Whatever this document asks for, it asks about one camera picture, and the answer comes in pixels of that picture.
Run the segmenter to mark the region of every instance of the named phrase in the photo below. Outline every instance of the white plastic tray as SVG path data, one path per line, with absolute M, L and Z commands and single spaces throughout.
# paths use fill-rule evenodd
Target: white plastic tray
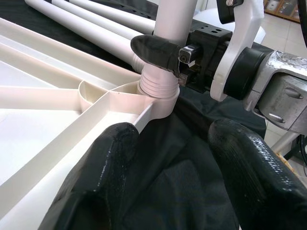
M 0 19 L 0 229 L 35 230 L 65 177 L 110 125 L 141 131 L 161 100 L 140 76 Z

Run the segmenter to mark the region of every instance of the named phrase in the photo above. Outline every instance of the robotic arm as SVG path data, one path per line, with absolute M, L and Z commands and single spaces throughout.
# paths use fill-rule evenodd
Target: robotic arm
M 253 43 L 263 18 L 261 0 L 218 0 L 222 23 L 235 21 L 230 32 L 193 21 L 185 47 L 151 35 L 131 41 L 145 62 L 173 72 L 179 84 L 226 96 L 276 126 L 307 134 L 307 59 Z

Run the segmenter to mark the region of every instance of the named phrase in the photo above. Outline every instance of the black cloth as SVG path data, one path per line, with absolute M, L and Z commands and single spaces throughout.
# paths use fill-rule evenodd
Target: black cloth
M 131 4 L 132 12 L 141 6 L 145 17 L 156 14 L 154 4 L 141 0 L 98 2 L 126 11 L 131 11 Z M 0 17 L 131 69 L 23 0 L 0 0 Z M 245 111 L 242 103 L 233 98 L 218 103 L 208 92 L 180 89 L 174 112 L 165 119 L 151 121 L 140 134 L 135 160 L 127 171 L 118 229 L 238 229 L 221 172 L 206 142 L 208 129 L 214 120 L 229 118 L 264 137 L 265 122 Z

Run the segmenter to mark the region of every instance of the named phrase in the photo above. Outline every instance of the metal bolt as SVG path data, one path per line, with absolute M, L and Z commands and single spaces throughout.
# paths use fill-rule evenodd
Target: metal bolt
M 234 5 L 234 0 L 226 0 L 226 5 L 227 6 L 233 6 Z

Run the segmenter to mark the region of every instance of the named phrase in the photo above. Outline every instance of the white plastic bracket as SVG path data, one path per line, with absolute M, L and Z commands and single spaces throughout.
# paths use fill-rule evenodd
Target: white plastic bracket
M 245 0 L 234 8 L 236 27 L 229 46 L 215 72 L 212 81 L 210 96 L 221 102 L 227 95 L 224 94 L 229 73 L 240 53 L 246 47 L 251 48 L 256 34 L 264 18 L 262 0 Z

